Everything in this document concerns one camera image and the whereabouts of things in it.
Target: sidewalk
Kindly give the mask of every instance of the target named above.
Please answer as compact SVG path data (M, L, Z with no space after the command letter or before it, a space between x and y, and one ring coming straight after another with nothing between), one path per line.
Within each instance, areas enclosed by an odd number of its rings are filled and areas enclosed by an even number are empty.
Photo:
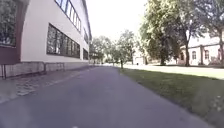
M0 103L34 92L43 87L63 82L78 76L85 68L70 71L51 72L46 75L0 79Z

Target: building facade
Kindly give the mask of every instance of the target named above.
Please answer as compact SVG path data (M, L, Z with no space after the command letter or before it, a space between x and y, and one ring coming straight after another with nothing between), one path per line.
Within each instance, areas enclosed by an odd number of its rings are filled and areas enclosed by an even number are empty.
M41 63L49 70L88 64L92 35L85 0L1 0L0 8L0 64L14 74Z
M193 38L189 43L190 65L220 65L221 50L218 37L210 37L205 34L204 37ZM185 48L181 48L178 59L179 65L186 62Z

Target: tree trunk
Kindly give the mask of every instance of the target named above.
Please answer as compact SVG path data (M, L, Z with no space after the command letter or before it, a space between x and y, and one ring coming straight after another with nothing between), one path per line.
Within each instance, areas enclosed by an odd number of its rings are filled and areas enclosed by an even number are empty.
M133 53L131 53L131 64L134 65Z
M121 69L124 68L124 65L123 65L123 60L121 60Z
M186 67L190 66L190 55L189 55L189 48L188 48L188 43L186 43Z
M165 66L166 65L166 63L165 63L166 55L165 55L165 48L164 47L161 49L160 54L161 54L160 55L161 56L160 65Z
M223 55L223 41L222 41L222 31L219 32L219 45L221 51L221 67L224 67L224 55Z

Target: roof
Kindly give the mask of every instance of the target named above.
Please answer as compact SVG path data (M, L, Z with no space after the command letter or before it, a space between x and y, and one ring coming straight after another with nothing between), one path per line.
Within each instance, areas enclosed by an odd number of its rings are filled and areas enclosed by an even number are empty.
M86 0L82 0L83 2L83 6L85 8L85 13L86 13L86 18L87 18L87 22L88 22L88 28L89 28L89 39L92 40L92 33L91 33L91 27L90 27L90 22L89 22L89 14L88 14L88 9L87 9L87 5L86 5Z

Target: drainpipe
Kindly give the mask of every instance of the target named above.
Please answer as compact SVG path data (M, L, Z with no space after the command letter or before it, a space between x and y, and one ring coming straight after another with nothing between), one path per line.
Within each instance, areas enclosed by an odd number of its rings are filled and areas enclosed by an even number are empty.
M204 65L204 56L203 56L203 51L204 51L204 46L203 45L200 45L200 51L201 51L201 63L200 65Z

